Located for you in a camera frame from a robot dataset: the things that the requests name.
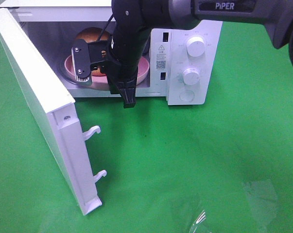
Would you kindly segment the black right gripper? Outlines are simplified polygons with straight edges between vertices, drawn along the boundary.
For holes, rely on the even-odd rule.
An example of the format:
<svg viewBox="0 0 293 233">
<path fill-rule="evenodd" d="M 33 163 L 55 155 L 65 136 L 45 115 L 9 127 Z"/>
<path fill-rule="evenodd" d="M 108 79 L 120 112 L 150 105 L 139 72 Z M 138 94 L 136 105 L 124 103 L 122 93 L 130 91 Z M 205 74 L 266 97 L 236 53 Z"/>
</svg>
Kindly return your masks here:
<svg viewBox="0 0 293 233">
<path fill-rule="evenodd" d="M 98 67 L 106 74 L 112 87 L 123 99 L 123 107 L 133 108 L 136 104 L 136 86 L 139 62 L 139 41 L 136 38 L 110 37 L 88 43 L 89 67 Z"/>
</svg>

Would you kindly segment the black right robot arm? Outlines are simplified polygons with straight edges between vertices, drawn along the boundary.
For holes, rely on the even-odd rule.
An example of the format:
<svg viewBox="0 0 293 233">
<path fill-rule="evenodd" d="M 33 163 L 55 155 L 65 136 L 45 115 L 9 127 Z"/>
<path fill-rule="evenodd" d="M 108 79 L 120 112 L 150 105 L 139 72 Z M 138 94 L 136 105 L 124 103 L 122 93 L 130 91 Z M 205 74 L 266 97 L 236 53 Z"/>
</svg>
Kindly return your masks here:
<svg viewBox="0 0 293 233">
<path fill-rule="evenodd" d="M 190 30 L 202 20 L 264 25 L 276 49 L 288 45 L 293 65 L 293 0 L 114 0 L 108 83 L 124 108 L 136 103 L 138 62 L 152 29 Z"/>
</svg>

